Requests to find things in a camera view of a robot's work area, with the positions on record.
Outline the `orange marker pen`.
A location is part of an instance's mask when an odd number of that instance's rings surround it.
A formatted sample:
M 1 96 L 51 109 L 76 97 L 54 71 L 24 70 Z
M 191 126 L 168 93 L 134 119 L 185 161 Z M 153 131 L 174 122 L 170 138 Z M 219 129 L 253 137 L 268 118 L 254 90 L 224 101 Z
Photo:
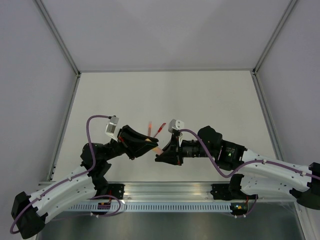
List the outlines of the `orange marker pen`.
M 158 150 L 159 150 L 159 149 L 161 149 L 161 148 L 159 148 L 159 147 L 157 146 L 157 147 L 153 148 L 152 151 L 155 152 L 156 155 L 160 155 L 160 154 L 158 154 Z

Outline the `orange grip clear pen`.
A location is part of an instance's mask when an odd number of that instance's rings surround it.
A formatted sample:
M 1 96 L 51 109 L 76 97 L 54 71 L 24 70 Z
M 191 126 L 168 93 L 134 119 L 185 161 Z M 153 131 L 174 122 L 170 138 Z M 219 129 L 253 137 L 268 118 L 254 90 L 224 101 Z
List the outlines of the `orange grip clear pen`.
M 147 135 L 150 137 L 152 135 L 152 128 L 153 128 L 153 125 L 152 125 L 152 122 L 150 121 L 148 123 L 148 132 L 147 132 Z

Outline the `red grip clear pen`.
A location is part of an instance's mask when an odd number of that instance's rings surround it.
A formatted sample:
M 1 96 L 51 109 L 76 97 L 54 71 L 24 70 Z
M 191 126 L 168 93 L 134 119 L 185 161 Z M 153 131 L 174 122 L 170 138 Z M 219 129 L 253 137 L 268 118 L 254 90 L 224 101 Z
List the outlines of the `red grip clear pen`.
M 157 135 L 163 130 L 163 128 L 166 126 L 166 123 L 164 122 L 159 129 L 157 130 L 157 132 L 155 133 L 155 135 L 153 136 L 154 138 L 157 137 Z

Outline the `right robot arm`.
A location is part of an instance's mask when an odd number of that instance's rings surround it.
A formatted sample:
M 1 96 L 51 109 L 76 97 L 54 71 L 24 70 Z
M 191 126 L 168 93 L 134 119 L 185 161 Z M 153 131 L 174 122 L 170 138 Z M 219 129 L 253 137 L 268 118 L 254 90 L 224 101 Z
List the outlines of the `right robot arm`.
M 258 154 L 243 145 L 223 140 L 205 126 L 198 133 L 172 130 L 170 142 L 155 161 L 181 166 L 184 158 L 209 158 L 216 171 L 229 179 L 228 194 L 236 199 L 288 196 L 306 208 L 320 208 L 320 164 L 298 165 Z

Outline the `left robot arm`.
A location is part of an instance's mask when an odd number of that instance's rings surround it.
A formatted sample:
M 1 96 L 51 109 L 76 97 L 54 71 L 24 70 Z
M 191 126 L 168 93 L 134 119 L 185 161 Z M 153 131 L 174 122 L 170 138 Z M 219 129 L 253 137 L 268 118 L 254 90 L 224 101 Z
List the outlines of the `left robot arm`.
M 158 139 L 140 134 L 128 125 L 106 144 L 88 142 L 80 155 L 81 164 L 63 180 L 27 194 L 15 196 L 11 216 L 11 234 L 29 239 L 38 234 L 55 216 L 87 199 L 109 197 L 105 174 L 111 168 L 109 160 L 127 155 L 134 160 L 158 147 Z

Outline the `aluminium mounting rail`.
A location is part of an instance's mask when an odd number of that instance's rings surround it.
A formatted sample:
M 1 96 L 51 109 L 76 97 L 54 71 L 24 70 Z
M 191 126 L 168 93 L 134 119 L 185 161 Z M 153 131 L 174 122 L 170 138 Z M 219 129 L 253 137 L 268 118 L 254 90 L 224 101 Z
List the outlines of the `aluminium mounting rail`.
M 187 201 L 246 201 L 246 200 L 266 200 L 268 202 L 284 201 L 295 202 L 297 199 L 289 193 L 291 188 L 284 183 L 276 183 L 270 185 L 263 183 L 262 180 L 250 179 L 253 185 L 250 185 L 244 192 L 236 190 L 233 192 L 237 198 L 235 200 L 214 200 L 210 194 L 212 184 L 226 184 L 223 182 L 85 182 L 81 183 L 79 179 L 67 181 L 50 191 L 50 193 L 59 190 L 66 191 L 68 196 L 78 196 L 86 194 L 90 198 L 99 196 L 101 191 L 108 186 L 108 184 L 124 184 L 123 200 L 133 201 L 168 201 L 181 200 Z

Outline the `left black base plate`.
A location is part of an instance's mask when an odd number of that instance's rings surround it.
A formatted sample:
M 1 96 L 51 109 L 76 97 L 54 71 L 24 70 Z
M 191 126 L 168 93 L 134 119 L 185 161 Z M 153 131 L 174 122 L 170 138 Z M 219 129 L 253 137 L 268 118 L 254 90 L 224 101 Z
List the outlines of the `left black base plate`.
M 109 183 L 98 195 L 110 195 L 114 196 L 119 200 L 123 199 L 125 193 L 125 185 L 122 183 Z

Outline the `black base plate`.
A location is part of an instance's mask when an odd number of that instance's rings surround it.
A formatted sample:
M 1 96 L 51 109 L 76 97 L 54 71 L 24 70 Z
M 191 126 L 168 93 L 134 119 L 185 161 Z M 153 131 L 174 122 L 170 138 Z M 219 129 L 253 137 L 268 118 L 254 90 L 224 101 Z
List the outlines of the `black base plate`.
M 125 185 L 122 183 L 109 183 L 98 195 L 110 195 L 114 196 L 119 200 L 123 199 L 125 193 Z
M 227 183 L 212 184 L 210 194 L 214 200 L 231 201 L 237 199 Z

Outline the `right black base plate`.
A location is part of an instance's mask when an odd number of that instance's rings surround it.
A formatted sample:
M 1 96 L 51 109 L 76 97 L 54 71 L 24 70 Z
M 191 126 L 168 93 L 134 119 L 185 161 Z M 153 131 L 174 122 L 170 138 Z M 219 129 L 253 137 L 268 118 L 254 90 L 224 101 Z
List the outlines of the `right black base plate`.
M 214 200 L 231 201 L 237 199 L 227 183 L 212 184 L 210 194 Z

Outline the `left aluminium frame post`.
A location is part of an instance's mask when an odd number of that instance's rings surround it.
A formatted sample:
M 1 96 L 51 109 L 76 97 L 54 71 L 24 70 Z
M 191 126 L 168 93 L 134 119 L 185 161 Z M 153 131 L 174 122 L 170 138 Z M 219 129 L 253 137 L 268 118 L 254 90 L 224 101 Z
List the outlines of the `left aluminium frame post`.
M 33 3 L 35 4 L 36 8 L 38 9 L 39 13 L 41 14 L 44 22 L 46 23 L 49 31 L 51 32 L 55 42 L 57 43 L 60 51 L 62 52 L 64 58 L 66 59 L 67 63 L 71 67 L 72 71 L 78 78 L 81 75 L 81 71 L 77 67 L 69 49 L 67 48 L 67 45 L 65 44 L 65 41 L 63 40 L 58 28 L 56 27 L 56 24 L 54 23 L 47 7 L 45 6 L 44 2 L 42 0 L 33 0 Z

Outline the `aluminium frame post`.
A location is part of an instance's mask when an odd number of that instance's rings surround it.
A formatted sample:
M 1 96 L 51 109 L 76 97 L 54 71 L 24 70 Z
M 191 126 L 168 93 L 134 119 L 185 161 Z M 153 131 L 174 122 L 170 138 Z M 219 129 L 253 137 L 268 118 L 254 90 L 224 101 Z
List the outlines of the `aluminium frame post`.
M 55 42 L 57 43 L 60 51 L 62 52 L 64 58 L 66 59 L 67 63 L 71 67 L 72 71 L 78 78 L 81 75 L 81 71 L 77 67 L 69 49 L 67 48 L 67 45 L 65 44 L 65 41 L 63 40 L 58 28 L 56 27 L 56 24 L 54 23 L 47 7 L 45 6 L 44 2 L 42 0 L 33 0 L 33 3 L 35 4 L 36 8 L 38 9 L 39 13 L 41 14 L 44 22 L 46 23 L 49 31 L 51 32 Z
M 299 3 L 299 0 L 290 0 L 287 7 L 285 8 L 283 14 L 281 15 L 280 20 L 278 21 L 275 29 L 273 30 L 266 46 L 264 47 L 260 57 L 258 58 L 257 63 L 255 64 L 255 67 L 252 69 L 252 73 L 256 75 L 260 68 L 262 67 L 265 59 L 267 58 L 268 54 L 270 53 L 271 49 L 273 48 L 273 45 L 275 44 L 277 38 L 279 37 L 280 33 L 282 32 L 285 24 L 289 20 L 291 14 L 293 13 L 295 7 Z

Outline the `right aluminium frame post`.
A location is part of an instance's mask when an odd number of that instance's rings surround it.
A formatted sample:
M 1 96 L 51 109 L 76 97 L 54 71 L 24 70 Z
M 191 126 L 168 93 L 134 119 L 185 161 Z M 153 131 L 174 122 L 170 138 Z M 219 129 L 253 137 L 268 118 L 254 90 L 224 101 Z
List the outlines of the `right aluminium frame post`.
M 273 48 L 273 45 L 275 44 L 277 38 L 279 37 L 280 33 L 282 32 L 285 24 L 289 20 L 291 14 L 293 13 L 295 7 L 299 3 L 299 0 L 290 0 L 287 7 L 285 8 L 283 14 L 281 15 L 280 20 L 278 21 L 275 29 L 273 30 L 266 46 L 264 47 L 260 57 L 258 58 L 257 63 L 255 64 L 255 67 L 252 69 L 252 73 L 256 75 L 260 68 L 262 67 L 265 59 L 267 58 L 268 54 L 270 53 L 271 49 Z

